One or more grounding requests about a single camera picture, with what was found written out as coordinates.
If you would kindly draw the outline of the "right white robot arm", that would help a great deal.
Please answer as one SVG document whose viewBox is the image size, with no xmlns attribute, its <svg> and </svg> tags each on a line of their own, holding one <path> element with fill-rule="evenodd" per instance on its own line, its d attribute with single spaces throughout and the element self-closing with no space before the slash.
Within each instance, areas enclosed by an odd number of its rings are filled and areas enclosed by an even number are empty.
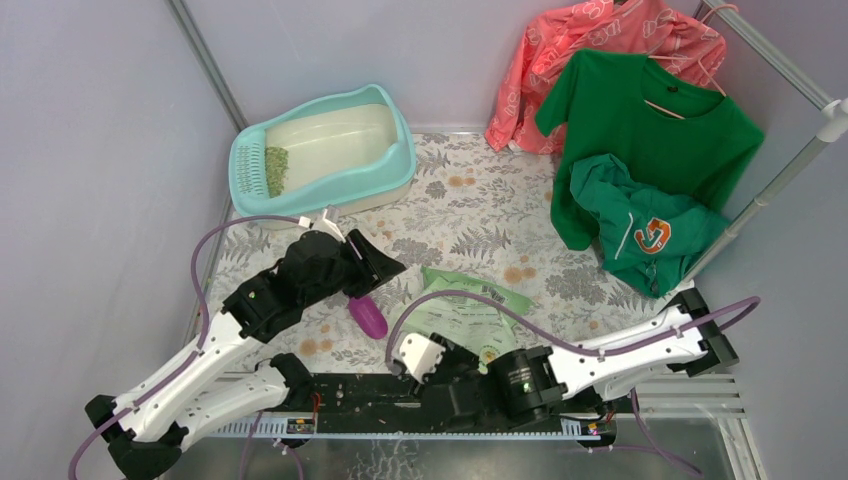
<svg viewBox="0 0 848 480">
<path fill-rule="evenodd" d="M 450 335 L 404 331 L 418 308 L 437 299 L 491 307 L 546 342 L 501 353 L 481 368 L 479 355 Z M 401 313 L 389 336 L 386 364 L 416 382 L 427 432 L 523 430 L 572 408 L 597 412 L 666 370 L 696 377 L 737 364 L 728 326 L 716 320 L 731 314 L 738 322 L 749 309 L 741 304 L 711 312 L 696 289 L 687 289 L 635 327 L 573 344 L 531 324 L 489 292 L 442 290 Z"/>
</svg>

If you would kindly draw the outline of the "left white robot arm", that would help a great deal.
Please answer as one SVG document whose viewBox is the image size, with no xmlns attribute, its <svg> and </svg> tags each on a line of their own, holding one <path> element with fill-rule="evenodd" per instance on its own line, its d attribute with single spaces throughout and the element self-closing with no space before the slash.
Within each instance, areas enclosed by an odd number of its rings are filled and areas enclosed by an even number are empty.
<svg viewBox="0 0 848 480">
<path fill-rule="evenodd" d="M 156 479 L 194 443 L 221 426 L 266 409 L 304 407 L 313 378 L 296 355 L 278 354 L 247 378 L 207 394 L 229 367 L 296 325 L 309 307 L 338 293 L 360 300 L 403 273 L 405 265 L 357 229 L 344 234 L 331 210 L 311 220 L 272 266 L 241 283 L 215 314 L 201 307 L 192 343 L 138 386 L 97 395 L 85 412 L 127 479 Z"/>
</svg>

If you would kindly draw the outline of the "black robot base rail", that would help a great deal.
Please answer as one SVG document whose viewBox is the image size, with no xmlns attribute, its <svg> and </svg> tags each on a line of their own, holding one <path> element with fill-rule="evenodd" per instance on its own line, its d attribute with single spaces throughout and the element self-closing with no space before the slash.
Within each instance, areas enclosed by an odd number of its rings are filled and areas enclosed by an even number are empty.
<svg viewBox="0 0 848 480">
<path fill-rule="evenodd" d="M 580 431 L 589 434 L 591 439 L 613 436 L 615 420 L 633 412 L 627 395 L 602 401 L 590 391 L 512 418 L 508 415 L 507 401 L 498 388 L 483 380 L 484 398 L 491 411 L 490 427 L 426 428 L 417 399 L 419 385 L 408 375 L 316 374 L 313 376 L 313 393 L 298 409 L 317 409 L 315 420 L 319 434 L 555 434 L 563 431 L 564 420 L 575 420 Z"/>
</svg>

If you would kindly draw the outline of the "green cat litter bag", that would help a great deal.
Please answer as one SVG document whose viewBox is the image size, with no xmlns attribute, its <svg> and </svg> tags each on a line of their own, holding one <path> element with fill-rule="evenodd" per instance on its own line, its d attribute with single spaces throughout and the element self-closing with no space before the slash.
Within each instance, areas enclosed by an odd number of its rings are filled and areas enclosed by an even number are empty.
<svg viewBox="0 0 848 480">
<path fill-rule="evenodd" d="M 519 314 L 527 314 L 531 299 L 500 285 L 461 273 L 428 267 L 421 269 L 423 296 L 443 290 L 457 290 L 486 297 Z M 479 359 L 479 370 L 487 371 L 497 357 L 517 348 L 511 317 L 496 308 L 466 297 L 438 297 L 416 307 L 404 321 L 403 335 L 437 333 L 464 347 Z"/>
</svg>

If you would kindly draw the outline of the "purple litter scoop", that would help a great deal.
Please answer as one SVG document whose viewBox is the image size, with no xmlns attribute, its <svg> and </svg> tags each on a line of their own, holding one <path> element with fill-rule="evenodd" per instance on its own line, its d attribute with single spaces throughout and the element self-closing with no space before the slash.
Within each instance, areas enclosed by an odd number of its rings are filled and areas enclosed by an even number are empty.
<svg viewBox="0 0 848 480">
<path fill-rule="evenodd" d="M 388 322 L 370 296 L 351 297 L 347 308 L 355 322 L 370 338 L 380 340 L 388 334 Z"/>
</svg>

